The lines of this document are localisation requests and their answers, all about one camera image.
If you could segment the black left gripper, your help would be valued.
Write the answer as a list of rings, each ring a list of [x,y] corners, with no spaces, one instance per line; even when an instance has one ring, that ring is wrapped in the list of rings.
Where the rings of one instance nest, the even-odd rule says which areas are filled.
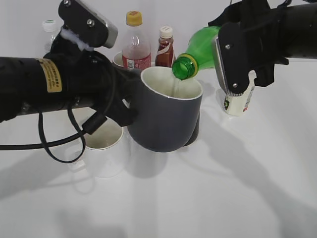
[[[95,110],[83,127],[99,127],[108,118],[120,126],[133,123],[137,112],[124,101],[130,102],[135,93],[139,72],[120,69],[66,29],[56,36],[45,58],[58,68],[63,95],[73,105],[80,100],[79,106]]]

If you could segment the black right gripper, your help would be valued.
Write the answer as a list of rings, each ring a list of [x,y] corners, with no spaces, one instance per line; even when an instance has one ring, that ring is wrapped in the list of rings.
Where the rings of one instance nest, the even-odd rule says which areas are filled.
[[[281,21],[290,2],[270,8],[265,0],[241,0],[226,7],[208,26],[237,23],[244,32],[251,70],[256,72],[255,85],[267,87],[274,82],[274,66],[288,64],[278,46]]]

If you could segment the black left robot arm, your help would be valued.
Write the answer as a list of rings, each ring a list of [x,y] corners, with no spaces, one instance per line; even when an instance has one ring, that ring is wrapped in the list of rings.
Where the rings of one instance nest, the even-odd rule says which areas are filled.
[[[121,126],[136,111],[126,106],[139,74],[115,66],[106,56],[80,50],[60,35],[43,58],[0,59],[0,119],[21,115],[91,108]]]

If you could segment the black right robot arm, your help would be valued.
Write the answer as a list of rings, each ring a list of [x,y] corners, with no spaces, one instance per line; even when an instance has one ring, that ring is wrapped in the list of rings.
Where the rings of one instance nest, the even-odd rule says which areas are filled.
[[[266,0],[241,0],[208,23],[220,27],[213,45],[224,91],[245,91],[251,70],[256,73],[255,85],[267,87],[274,82],[275,65],[288,65],[290,58],[316,59],[317,2],[290,4],[286,0],[271,8]]]

